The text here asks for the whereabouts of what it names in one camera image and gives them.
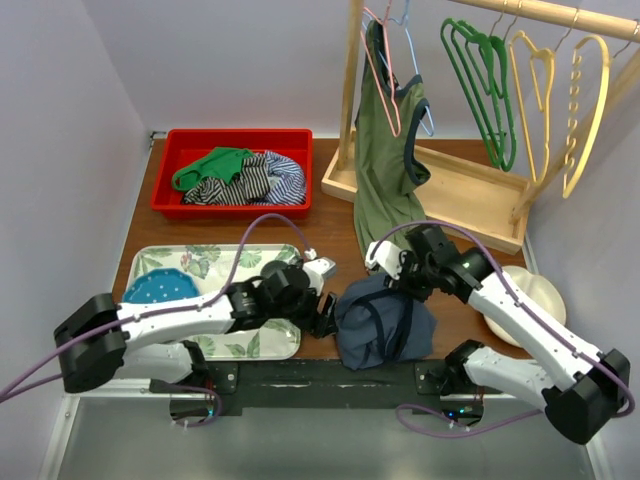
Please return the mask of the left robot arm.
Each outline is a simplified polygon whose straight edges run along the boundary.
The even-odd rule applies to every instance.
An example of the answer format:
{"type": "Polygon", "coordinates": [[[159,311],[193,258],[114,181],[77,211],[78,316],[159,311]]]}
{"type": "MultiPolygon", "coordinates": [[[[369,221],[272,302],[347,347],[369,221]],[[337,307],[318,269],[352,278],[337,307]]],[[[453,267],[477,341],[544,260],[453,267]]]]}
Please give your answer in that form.
{"type": "Polygon", "coordinates": [[[208,367],[195,335],[258,330],[274,319],[316,337],[329,335],[337,298],[323,288],[336,270],[327,257],[272,261],[261,276],[199,297],[135,304],[115,303],[109,293],[95,295],[54,331],[64,389],[84,393],[130,378],[196,392],[206,383],[208,367]]]}

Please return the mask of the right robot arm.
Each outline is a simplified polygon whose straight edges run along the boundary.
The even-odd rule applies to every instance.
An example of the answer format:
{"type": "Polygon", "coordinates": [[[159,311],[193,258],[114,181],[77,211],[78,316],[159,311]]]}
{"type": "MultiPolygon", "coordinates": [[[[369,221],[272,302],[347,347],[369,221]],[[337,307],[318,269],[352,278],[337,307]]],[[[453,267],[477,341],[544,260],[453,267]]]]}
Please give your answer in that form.
{"type": "Polygon", "coordinates": [[[587,444],[614,418],[631,415],[631,365],[616,349],[603,352],[557,322],[519,288],[488,249],[458,250],[436,220],[398,225],[370,243],[365,263],[380,267],[388,286],[426,300],[439,290],[493,320],[529,354],[502,355],[468,340],[445,359],[445,379],[459,393],[474,386],[511,395],[542,414],[566,439],[587,444]]]}

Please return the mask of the navy blue tank top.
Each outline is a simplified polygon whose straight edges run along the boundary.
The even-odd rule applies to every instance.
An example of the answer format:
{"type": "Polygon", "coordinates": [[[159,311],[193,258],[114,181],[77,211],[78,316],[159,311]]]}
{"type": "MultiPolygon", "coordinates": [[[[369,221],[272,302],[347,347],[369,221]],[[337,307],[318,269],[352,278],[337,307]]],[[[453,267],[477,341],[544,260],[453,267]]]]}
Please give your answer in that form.
{"type": "Polygon", "coordinates": [[[349,285],[336,303],[335,321],[339,356],[350,370],[433,353],[435,317],[424,303],[389,288],[384,274],[349,285]]]}

